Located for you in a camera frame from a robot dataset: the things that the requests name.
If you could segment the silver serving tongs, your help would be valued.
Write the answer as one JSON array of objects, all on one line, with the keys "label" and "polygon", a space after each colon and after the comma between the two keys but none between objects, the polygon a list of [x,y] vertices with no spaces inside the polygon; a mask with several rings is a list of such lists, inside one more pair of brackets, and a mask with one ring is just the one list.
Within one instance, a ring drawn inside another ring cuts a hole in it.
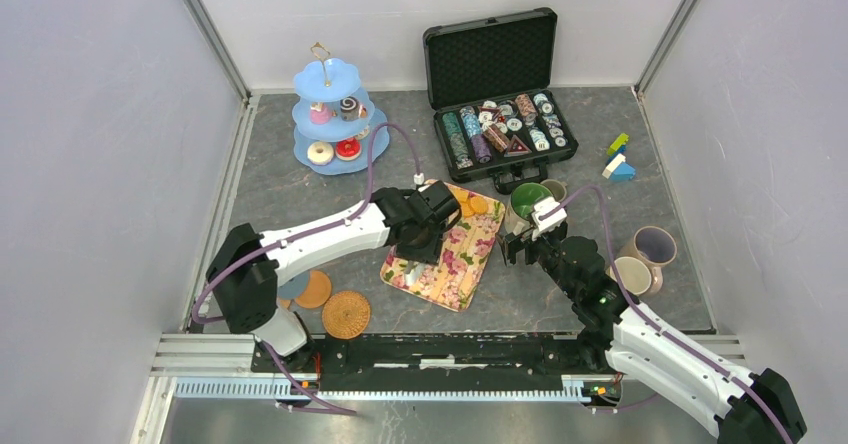
[{"label": "silver serving tongs", "polygon": [[406,289],[411,288],[421,277],[428,265],[422,262],[408,261],[403,272],[403,284]]}]

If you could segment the chocolate swirl cake roll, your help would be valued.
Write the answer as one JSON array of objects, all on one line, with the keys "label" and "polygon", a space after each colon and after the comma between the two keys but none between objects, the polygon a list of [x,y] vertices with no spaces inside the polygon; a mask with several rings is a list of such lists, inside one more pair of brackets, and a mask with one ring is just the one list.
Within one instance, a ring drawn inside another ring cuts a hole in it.
[{"label": "chocolate swirl cake roll", "polygon": [[339,101],[339,114],[343,121],[352,122],[368,116],[364,104],[354,96],[348,96]]}]

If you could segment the white glazed donut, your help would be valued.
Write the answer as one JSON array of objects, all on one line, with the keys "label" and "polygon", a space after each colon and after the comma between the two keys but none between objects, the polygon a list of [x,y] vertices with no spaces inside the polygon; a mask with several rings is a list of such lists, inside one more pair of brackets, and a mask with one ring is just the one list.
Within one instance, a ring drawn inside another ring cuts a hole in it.
[{"label": "white glazed donut", "polygon": [[313,165],[324,166],[335,158],[335,149],[330,143],[316,141],[308,146],[306,155]]}]

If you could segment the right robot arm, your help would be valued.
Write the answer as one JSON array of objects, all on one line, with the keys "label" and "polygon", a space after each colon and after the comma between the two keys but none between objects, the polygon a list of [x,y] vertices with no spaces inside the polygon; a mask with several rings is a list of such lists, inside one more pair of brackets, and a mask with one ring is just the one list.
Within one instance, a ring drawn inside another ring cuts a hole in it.
[{"label": "right robot arm", "polygon": [[707,349],[664,321],[610,277],[596,241],[567,234],[561,203],[544,198],[529,227],[501,235],[504,261],[522,253],[567,296],[583,324],[580,364],[632,377],[675,404],[720,443],[797,443],[807,425],[789,382],[754,372]]}]

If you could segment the pink cupcake with topping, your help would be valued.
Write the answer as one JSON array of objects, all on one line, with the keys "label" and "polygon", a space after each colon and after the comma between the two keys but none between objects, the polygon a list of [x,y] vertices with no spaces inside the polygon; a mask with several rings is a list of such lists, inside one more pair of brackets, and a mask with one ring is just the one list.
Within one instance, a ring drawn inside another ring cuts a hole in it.
[{"label": "pink cupcake with topping", "polygon": [[309,118],[313,124],[327,124],[335,116],[335,111],[323,102],[312,102],[310,104]]}]

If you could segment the red glazed donut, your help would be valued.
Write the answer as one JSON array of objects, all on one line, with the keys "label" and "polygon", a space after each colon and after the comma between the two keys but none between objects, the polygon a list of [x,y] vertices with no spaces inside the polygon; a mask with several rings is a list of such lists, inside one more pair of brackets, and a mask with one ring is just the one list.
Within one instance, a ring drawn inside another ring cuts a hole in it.
[{"label": "red glazed donut", "polygon": [[355,137],[351,137],[335,144],[335,155],[342,161],[352,161],[357,159],[362,152],[361,141]]}]

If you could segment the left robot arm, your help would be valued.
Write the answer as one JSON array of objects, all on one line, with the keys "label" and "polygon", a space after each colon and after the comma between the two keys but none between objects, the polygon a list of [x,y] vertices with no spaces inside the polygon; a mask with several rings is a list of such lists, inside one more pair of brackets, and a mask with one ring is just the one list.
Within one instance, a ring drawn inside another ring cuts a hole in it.
[{"label": "left robot arm", "polygon": [[300,318],[278,305],[279,288],[335,259],[383,247],[435,265],[444,235],[461,216],[456,196],[435,181],[417,189],[381,188],[348,209],[286,229],[241,224],[214,254],[204,293],[214,297],[230,333],[254,335],[288,370],[302,371],[313,361],[314,345]]}]

